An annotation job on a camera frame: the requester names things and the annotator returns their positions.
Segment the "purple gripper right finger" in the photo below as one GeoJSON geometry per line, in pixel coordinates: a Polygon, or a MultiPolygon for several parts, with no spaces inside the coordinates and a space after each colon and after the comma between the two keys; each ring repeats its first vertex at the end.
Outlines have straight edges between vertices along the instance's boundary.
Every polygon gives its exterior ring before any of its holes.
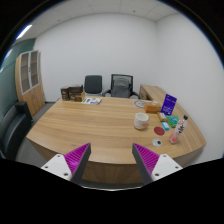
{"type": "Polygon", "coordinates": [[[132,145],[132,154],[139,168],[144,185],[152,183],[152,172],[159,160],[159,155],[137,143],[132,145]]]}

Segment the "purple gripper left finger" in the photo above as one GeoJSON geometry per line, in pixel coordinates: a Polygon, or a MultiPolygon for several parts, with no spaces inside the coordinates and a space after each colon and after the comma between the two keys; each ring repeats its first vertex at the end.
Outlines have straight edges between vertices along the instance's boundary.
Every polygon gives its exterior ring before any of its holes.
{"type": "Polygon", "coordinates": [[[85,171],[89,156],[91,154],[91,144],[84,144],[69,153],[64,158],[72,173],[71,182],[79,184],[85,171]]]}

